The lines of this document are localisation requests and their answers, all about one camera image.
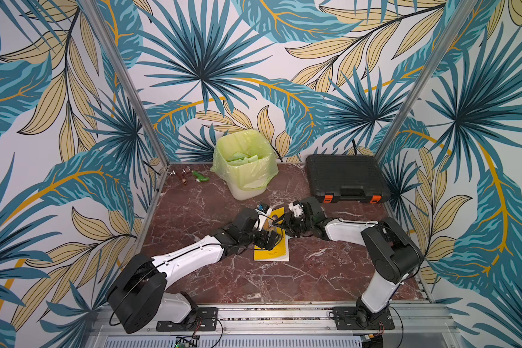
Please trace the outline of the yellow cartoon cover book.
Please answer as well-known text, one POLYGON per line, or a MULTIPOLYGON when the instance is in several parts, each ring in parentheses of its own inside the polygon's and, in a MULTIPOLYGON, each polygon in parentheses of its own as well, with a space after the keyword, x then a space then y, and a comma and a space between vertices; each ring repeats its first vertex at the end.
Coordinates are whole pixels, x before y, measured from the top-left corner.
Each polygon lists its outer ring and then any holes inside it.
POLYGON ((254 261, 256 262, 288 262, 289 242, 284 229, 278 226, 276 220, 284 216, 284 208, 280 207, 271 212, 267 229, 259 232, 260 246, 255 247, 254 261))

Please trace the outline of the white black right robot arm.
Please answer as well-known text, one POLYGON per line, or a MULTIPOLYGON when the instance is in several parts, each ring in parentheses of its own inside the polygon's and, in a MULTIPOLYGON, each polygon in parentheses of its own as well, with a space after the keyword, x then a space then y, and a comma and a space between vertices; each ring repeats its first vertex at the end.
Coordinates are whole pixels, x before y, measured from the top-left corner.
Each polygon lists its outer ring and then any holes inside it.
POLYGON ((331 318, 339 331, 392 330, 389 303, 400 285, 418 271, 423 254, 393 218, 377 221, 328 217, 315 197, 289 204, 276 221, 292 238, 314 236, 324 241, 363 246, 374 266, 373 277, 354 307, 334 307, 331 318))

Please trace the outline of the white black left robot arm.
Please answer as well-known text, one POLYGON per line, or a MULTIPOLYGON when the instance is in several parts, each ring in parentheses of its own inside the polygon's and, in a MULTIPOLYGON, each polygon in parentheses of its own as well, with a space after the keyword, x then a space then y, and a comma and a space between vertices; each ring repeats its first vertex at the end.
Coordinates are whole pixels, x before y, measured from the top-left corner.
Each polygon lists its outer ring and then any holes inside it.
POLYGON ((266 204, 244 208, 230 223, 194 244, 165 255, 133 256, 107 292, 113 317, 131 334, 143 329, 161 307, 166 307, 168 322, 192 326, 197 320, 197 304, 185 292, 165 294, 165 290, 188 274, 252 245, 271 251, 282 240, 278 233, 264 228, 271 213, 266 204))

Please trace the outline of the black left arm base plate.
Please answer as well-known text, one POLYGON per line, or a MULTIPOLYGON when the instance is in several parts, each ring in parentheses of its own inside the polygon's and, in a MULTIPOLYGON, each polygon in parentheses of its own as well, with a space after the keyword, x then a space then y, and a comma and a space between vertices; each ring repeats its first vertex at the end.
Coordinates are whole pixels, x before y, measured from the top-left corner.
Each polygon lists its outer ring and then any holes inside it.
POLYGON ((157 322, 158 332, 214 332, 218 323, 217 307, 198 307, 191 311, 180 323, 169 320, 157 322))

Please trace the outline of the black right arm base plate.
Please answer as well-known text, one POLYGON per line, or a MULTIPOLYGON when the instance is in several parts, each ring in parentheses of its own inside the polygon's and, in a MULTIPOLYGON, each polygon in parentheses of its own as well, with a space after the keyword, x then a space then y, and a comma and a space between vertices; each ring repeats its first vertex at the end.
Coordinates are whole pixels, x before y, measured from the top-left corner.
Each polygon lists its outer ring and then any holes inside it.
POLYGON ((388 331, 395 329, 389 307, 372 313, 363 307, 334 307, 329 314, 338 331, 388 331))

